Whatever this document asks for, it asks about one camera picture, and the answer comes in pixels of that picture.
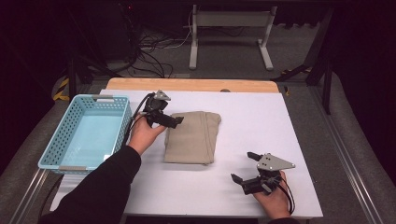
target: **khaki fabric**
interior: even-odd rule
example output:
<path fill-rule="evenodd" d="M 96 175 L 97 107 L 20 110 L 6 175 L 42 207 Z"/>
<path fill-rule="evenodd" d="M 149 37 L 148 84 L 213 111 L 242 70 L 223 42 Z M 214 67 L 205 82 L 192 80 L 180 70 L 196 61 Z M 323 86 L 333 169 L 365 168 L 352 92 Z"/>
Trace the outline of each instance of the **khaki fabric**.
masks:
<path fill-rule="evenodd" d="M 164 161 L 189 164 L 212 163 L 221 121 L 220 115 L 194 111 L 176 113 L 172 117 L 184 117 L 184 119 L 175 129 L 167 129 Z"/>

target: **table leg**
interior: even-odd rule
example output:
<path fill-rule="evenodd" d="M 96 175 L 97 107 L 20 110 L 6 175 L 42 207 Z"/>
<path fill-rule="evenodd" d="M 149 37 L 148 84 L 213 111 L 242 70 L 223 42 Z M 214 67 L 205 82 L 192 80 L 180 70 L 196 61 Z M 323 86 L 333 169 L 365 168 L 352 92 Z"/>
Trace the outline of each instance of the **table leg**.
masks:
<path fill-rule="evenodd" d="M 197 39 L 197 6 L 192 7 L 192 43 L 191 43 L 191 54 L 190 54 L 190 66 L 191 70 L 197 67 L 197 55 L 198 55 L 198 39 Z"/>

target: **white table surface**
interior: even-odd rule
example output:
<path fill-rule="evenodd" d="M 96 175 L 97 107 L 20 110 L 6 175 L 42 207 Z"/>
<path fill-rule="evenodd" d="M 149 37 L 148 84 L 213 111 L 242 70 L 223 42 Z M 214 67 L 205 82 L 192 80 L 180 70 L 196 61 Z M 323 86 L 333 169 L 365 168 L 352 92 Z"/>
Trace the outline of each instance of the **white table surface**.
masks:
<path fill-rule="evenodd" d="M 127 95 L 133 113 L 150 91 L 102 90 Z M 322 217 L 318 197 L 280 93 L 166 91 L 172 98 L 164 113 L 206 111 L 221 115 L 215 162 L 205 165 L 164 163 L 164 133 L 142 156 L 131 185 L 125 214 L 143 216 L 265 217 L 252 195 L 231 179 L 257 176 L 247 152 L 271 153 L 296 164 L 285 170 L 296 204 L 294 217 Z M 84 175 L 66 175 L 53 200 L 54 210 Z"/>

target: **human hand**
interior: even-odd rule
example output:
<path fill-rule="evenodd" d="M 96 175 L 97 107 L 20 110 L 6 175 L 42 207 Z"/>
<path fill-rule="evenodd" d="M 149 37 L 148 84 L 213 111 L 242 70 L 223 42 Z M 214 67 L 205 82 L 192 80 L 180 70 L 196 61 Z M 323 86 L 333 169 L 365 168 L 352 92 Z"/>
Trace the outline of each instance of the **human hand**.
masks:
<path fill-rule="evenodd" d="M 286 176 L 283 171 L 280 171 L 282 178 L 286 181 Z M 280 186 L 287 190 L 285 181 L 280 182 Z M 271 219 L 282 217 L 290 217 L 289 200 L 285 193 L 276 188 L 270 195 L 265 195 L 262 192 L 254 193 L 254 198 L 262 205 L 265 213 Z"/>
<path fill-rule="evenodd" d="M 132 147 L 139 155 L 142 155 L 146 149 L 151 146 L 157 136 L 162 133 L 166 127 L 160 125 L 151 128 L 146 118 L 142 115 L 136 116 L 134 119 L 134 127 L 131 130 L 131 140 L 128 146 Z"/>

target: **black cable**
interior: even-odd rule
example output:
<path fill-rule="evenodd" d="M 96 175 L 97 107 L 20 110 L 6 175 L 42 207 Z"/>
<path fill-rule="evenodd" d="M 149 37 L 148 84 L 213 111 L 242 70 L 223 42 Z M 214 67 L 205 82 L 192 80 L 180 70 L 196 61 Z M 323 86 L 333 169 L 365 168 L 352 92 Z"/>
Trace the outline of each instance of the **black cable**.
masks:
<path fill-rule="evenodd" d="M 282 180 L 285 182 L 286 187 L 288 189 L 288 191 L 290 192 L 290 194 L 288 194 L 288 192 L 280 185 L 280 183 L 276 183 L 276 185 L 283 191 L 283 193 L 285 193 L 285 195 L 288 197 L 289 200 L 289 213 L 292 214 L 294 212 L 295 209 L 295 202 L 294 202 L 294 198 L 293 195 L 291 193 L 290 187 L 288 185 L 288 183 L 285 181 L 285 179 L 282 178 Z"/>
<path fill-rule="evenodd" d="M 137 123 L 137 121 L 134 122 L 134 119 L 137 116 L 137 113 L 140 110 L 140 107 L 142 107 L 142 104 L 145 103 L 145 101 L 150 97 L 153 96 L 155 93 L 149 93 L 145 96 L 145 98 L 143 98 L 143 100 L 140 102 L 139 106 L 137 107 L 136 111 L 134 112 L 134 114 L 131 116 L 131 120 L 129 120 L 128 122 L 128 126 L 127 126 L 127 130 L 125 131 L 124 137 L 122 139 L 122 146 L 126 145 L 126 141 L 128 140 L 129 135 L 131 135 L 131 130 L 134 127 L 134 125 Z"/>
<path fill-rule="evenodd" d="M 40 212 L 38 213 L 38 221 L 43 216 L 44 207 L 47 204 L 47 200 L 49 199 L 51 193 L 55 190 L 55 188 L 59 188 L 63 178 L 64 178 L 63 175 L 59 176 L 59 178 L 56 180 L 56 182 L 50 188 L 49 193 L 47 194 L 46 198 L 44 199 L 44 202 L 41 204 Z"/>
<path fill-rule="evenodd" d="M 293 194 L 291 193 L 291 189 L 290 189 L 290 187 L 289 187 L 289 185 L 288 185 L 288 182 L 286 182 L 286 180 L 285 179 L 283 179 L 283 177 L 282 177 L 282 180 L 283 181 L 285 181 L 285 184 L 286 184 L 286 187 L 288 187 L 288 191 L 290 192 L 290 197 L 291 197 L 291 201 L 292 201 L 292 204 L 293 204 L 293 209 L 291 210 L 291 212 L 293 213 L 294 212 L 294 209 L 295 209 L 295 202 L 294 202 L 294 197 L 293 197 Z"/>

